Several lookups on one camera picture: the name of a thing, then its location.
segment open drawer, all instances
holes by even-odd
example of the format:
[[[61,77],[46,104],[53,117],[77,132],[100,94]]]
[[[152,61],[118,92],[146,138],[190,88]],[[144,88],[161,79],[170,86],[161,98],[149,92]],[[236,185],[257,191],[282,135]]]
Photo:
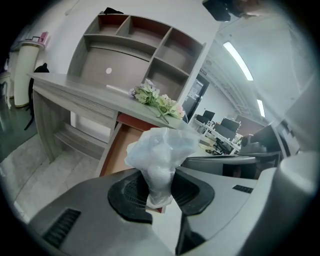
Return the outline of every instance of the open drawer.
[[[132,167],[125,164],[128,145],[138,141],[144,131],[156,127],[123,113],[117,117],[117,121],[118,124],[109,139],[96,169],[96,177],[131,169]]]

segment computer monitor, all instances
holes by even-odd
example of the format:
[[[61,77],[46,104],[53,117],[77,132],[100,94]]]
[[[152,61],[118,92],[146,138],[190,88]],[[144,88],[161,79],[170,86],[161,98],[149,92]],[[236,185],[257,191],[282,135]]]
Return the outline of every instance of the computer monitor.
[[[230,131],[236,133],[238,128],[239,128],[239,126],[240,126],[240,124],[238,122],[236,122],[236,121],[232,121],[232,120],[230,120],[228,118],[224,118],[222,120],[222,122],[221,122],[221,126],[223,126],[223,127],[227,128],[227,129],[229,129]]]
[[[204,114],[202,115],[204,118],[208,118],[210,121],[212,121],[212,118],[214,117],[215,113],[211,111],[204,111]]]
[[[199,122],[201,122],[205,125],[208,123],[208,121],[210,121],[209,118],[206,118],[206,117],[199,115],[199,114],[196,116],[195,119],[197,119]]]

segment gray floor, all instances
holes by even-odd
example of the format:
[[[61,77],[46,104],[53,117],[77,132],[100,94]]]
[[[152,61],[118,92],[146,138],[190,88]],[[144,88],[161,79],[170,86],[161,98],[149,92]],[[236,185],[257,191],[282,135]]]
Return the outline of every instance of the gray floor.
[[[99,161],[67,147],[49,162],[38,134],[0,163],[7,199],[28,222],[76,184],[96,177]]]
[[[0,98],[0,163],[17,147],[37,133],[36,122],[24,130],[31,119],[27,107],[16,108],[14,99],[10,100],[11,109]]]

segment white round hole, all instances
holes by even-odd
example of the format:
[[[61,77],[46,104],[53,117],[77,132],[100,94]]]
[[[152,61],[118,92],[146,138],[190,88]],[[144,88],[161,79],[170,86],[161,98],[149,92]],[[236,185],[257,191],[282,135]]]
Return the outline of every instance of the white round hole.
[[[110,74],[112,72],[112,68],[111,67],[108,67],[105,71],[107,74]]]

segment door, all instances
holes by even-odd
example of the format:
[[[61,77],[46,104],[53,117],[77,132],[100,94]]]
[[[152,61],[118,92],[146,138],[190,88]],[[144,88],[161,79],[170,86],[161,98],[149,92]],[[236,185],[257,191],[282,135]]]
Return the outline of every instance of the door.
[[[200,74],[197,75],[188,95],[186,96],[182,107],[188,117],[188,122],[195,113],[203,95],[205,94],[209,82]]]

